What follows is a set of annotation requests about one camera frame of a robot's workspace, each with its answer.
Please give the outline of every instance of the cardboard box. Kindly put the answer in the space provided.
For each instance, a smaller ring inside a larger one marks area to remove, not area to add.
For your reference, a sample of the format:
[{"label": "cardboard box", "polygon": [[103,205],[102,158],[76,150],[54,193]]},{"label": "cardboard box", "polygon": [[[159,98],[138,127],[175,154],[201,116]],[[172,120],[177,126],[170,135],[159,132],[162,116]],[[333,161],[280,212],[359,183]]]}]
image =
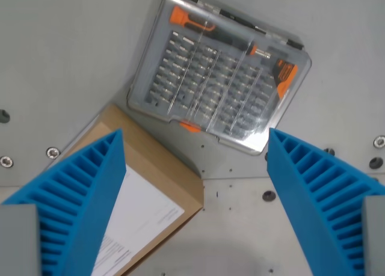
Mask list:
[{"label": "cardboard box", "polygon": [[69,153],[119,128],[122,128],[124,134],[126,163],[184,210],[178,219],[119,270],[118,275],[127,275],[203,207],[203,182],[198,175],[114,105],[108,106],[101,113],[93,127],[71,148]]}]

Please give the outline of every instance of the screwdriver bit set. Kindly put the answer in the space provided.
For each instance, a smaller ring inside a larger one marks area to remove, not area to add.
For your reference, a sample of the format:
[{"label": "screwdriver bit set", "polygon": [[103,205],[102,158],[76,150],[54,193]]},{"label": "screwdriver bit set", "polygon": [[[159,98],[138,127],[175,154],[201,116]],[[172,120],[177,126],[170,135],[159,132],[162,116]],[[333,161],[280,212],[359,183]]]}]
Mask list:
[{"label": "screwdriver bit set", "polygon": [[258,154],[310,58],[198,3],[163,1],[128,105]]}]

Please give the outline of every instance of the metal surface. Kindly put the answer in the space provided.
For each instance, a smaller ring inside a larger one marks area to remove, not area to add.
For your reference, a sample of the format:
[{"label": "metal surface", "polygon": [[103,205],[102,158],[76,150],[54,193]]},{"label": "metal surface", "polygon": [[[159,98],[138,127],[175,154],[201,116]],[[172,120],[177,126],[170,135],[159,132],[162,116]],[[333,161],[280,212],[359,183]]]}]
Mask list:
[{"label": "metal surface", "polygon": [[42,275],[39,218],[35,205],[0,206],[0,243],[2,275]]},{"label": "metal surface", "polygon": [[[298,34],[312,57],[313,67],[278,128],[320,148],[333,147],[338,157],[373,171],[370,159],[385,157],[385,149],[373,147],[373,139],[385,131],[385,122],[378,121],[385,111],[383,1],[218,1]],[[159,2],[0,0],[0,103],[11,115],[9,123],[0,124],[0,155],[17,163],[0,169],[1,186],[38,175],[52,162],[45,149],[63,151],[129,81]],[[134,117],[162,142],[173,140],[166,146],[205,170],[207,179],[267,176],[266,150],[250,157],[212,136],[191,137],[176,124],[164,127]],[[384,166],[377,170],[384,171]]]},{"label": "metal surface", "polygon": [[385,136],[377,136],[374,139],[373,146],[378,149],[385,147]]},{"label": "metal surface", "polygon": [[57,157],[60,156],[60,151],[58,148],[55,148],[55,147],[51,147],[51,148],[48,148],[47,151],[46,151],[46,154],[47,154],[47,157],[50,158],[50,159],[56,159]]},{"label": "metal surface", "polygon": [[365,276],[384,276],[385,196],[366,197],[362,207]]}]

